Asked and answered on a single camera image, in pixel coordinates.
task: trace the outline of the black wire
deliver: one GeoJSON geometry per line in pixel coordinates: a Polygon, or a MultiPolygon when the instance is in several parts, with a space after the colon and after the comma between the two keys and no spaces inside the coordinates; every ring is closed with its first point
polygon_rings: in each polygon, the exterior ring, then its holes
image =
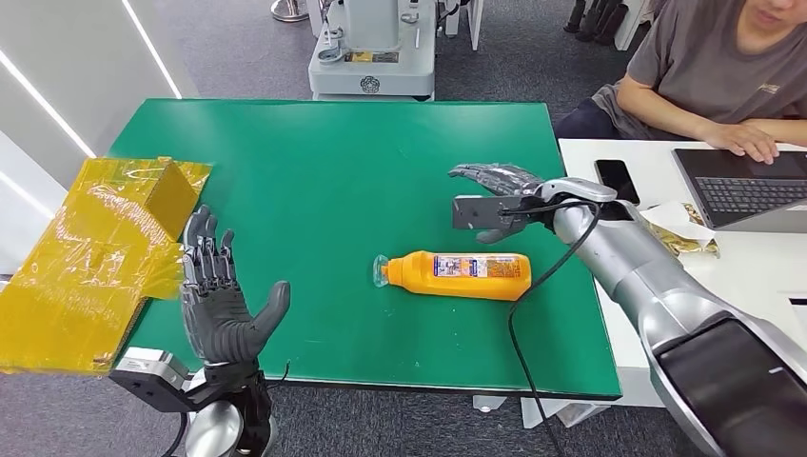
{"type": "Polygon", "coordinates": [[[280,384],[281,384],[283,381],[285,381],[286,376],[288,376],[288,366],[289,366],[289,365],[291,365],[291,361],[290,361],[290,360],[286,360],[286,361],[285,361],[285,370],[284,370],[284,372],[283,372],[283,376],[282,376],[282,377],[281,377],[281,378],[280,378],[280,379],[279,379],[279,380],[278,380],[278,381],[277,381],[275,384],[273,384],[273,385],[271,385],[271,386],[267,387],[267,388],[266,388],[266,390],[269,390],[269,389],[271,389],[271,388],[276,388],[276,387],[277,387],[277,386],[279,386],[279,385],[280,385],[280,384]]]}
{"type": "Polygon", "coordinates": [[[168,447],[166,452],[163,454],[163,457],[171,457],[174,455],[174,451],[179,447],[179,444],[182,442],[182,437],[185,436],[185,429],[187,428],[187,414],[184,412],[179,413],[179,430],[177,430],[177,436],[174,438],[174,442],[171,443],[171,446],[168,447]]]}
{"type": "Polygon", "coordinates": [[[538,395],[538,390],[535,388],[535,382],[532,380],[532,373],[530,373],[529,367],[527,366],[526,360],[524,360],[524,354],[522,354],[522,349],[519,346],[519,340],[516,338],[516,331],[513,328],[513,315],[516,313],[516,310],[519,308],[519,305],[522,303],[524,297],[526,297],[531,291],[535,288],[539,287],[543,283],[546,282],[553,274],[555,274],[558,269],[560,269],[572,255],[577,252],[577,250],[582,246],[591,232],[594,230],[594,227],[597,225],[598,221],[600,220],[600,205],[594,202],[567,202],[567,203],[560,203],[557,205],[551,205],[548,207],[543,207],[539,209],[526,209],[524,211],[508,211],[508,214],[535,214],[539,212],[547,212],[553,211],[556,209],[562,208],[572,208],[572,207],[589,207],[594,211],[594,218],[589,224],[588,228],[582,234],[580,239],[576,241],[569,250],[564,253],[564,255],[555,262],[550,269],[545,271],[538,279],[533,282],[530,287],[524,291],[524,293],[519,296],[519,298],[513,302],[513,305],[510,307],[510,312],[507,314],[507,328],[510,330],[510,340],[513,342],[513,349],[516,350],[516,355],[519,356],[519,362],[522,363],[522,368],[524,371],[524,376],[527,378],[527,383],[530,386],[530,390],[532,391],[532,396],[535,398],[535,403],[538,405],[538,413],[541,415],[541,421],[543,422],[544,426],[546,427],[546,431],[549,433],[549,438],[552,440],[552,445],[555,446],[555,451],[558,453],[560,457],[564,457],[565,453],[561,448],[561,445],[558,444],[558,438],[555,436],[555,432],[552,431],[552,428],[549,426],[549,421],[546,419],[546,412],[543,410],[543,406],[541,405],[541,397],[538,395]]]}
{"type": "Polygon", "coordinates": [[[448,16],[456,14],[457,11],[459,11],[459,10],[460,10],[460,3],[458,3],[457,5],[454,5],[454,8],[450,12],[446,12],[446,13],[438,16],[437,22],[435,22],[436,27],[439,27],[440,23],[443,22],[446,18],[448,18],[448,16]]]}

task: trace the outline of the white machine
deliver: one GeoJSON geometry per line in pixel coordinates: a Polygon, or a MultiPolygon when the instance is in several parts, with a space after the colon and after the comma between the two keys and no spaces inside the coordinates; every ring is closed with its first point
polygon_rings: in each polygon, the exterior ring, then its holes
{"type": "Polygon", "coordinates": [[[434,0],[340,0],[308,64],[314,100],[431,100],[434,0]]]}

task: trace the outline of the white desk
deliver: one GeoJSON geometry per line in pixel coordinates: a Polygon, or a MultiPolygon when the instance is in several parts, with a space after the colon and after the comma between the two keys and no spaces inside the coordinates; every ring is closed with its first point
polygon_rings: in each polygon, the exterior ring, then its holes
{"type": "MultiPolygon", "coordinates": [[[[562,161],[569,176],[598,181],[594,162],[600,159],[623,161],[633,178],[641,200],[640,209],[675,201],[695,203],[673,159],[673,149],[708,148],[702,143],[669,143],[647,141],[560,140],[562,161]]],[[[780,149],[801,149],[780,146],[780,149]]],[[[684,255],[681,262],[687,271],[717,296],[735,307],[775,324],[807,348],[807,332],[800,323],[789,298],[807,298],[807,234],[718,232],[720,258],[697,260],[684,255]]],[[[622,312],[604,290],[597,294],[611,347],[623,397],[617,402],[597,405],[661,407],[650,385],[650,371],[639,337],[622,312]]],[[[551,415],[567,407],[567,401],[541,401],[551,415]]],[[[525,427],[540,422],[535,401],[522,399],[525,427]]],[[[584,419],[585,414],[574,423],[584,419]]]]}

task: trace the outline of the plastic bottle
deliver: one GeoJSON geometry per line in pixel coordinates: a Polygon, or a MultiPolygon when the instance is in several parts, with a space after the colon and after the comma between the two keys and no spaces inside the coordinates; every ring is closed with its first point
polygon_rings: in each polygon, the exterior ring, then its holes
{"type": "Polygon", "coordinates": [[[434,254],[419,250],[373,263],[373,283],[414,293],[489,300],[518,299],[532,281],[529,259],[521,254],[434,254]]]}

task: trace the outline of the white wall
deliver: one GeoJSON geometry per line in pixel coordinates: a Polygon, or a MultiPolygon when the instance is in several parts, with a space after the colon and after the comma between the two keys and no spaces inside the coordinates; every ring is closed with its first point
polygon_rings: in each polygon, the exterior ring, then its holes
{"type": "Polygon", "coordinates": [[[62,205],[67,191],[3,131],[0,157],[0,205],[5,216],[12,216],[0,221],[0,274],[13,274],[62,205]]]}
{"type": "Polygon", "coordinates": [[[127,6],[182,97],[198,96],[151,1],[0,0],[0,274],[22,264],[87,158],[9,64],[105,155],[146,98],[175,96],[127,6]]]}
{"type": "MultiPolygon", "coordinates": [[[[129,2],[182,96],[198,96],[151,0],[0,0],[0,51],[99,156],[143,100],[174,97],[129,2]]],[[[86,158],[2,67],[0,129],[65,188],[86,158]]]]}

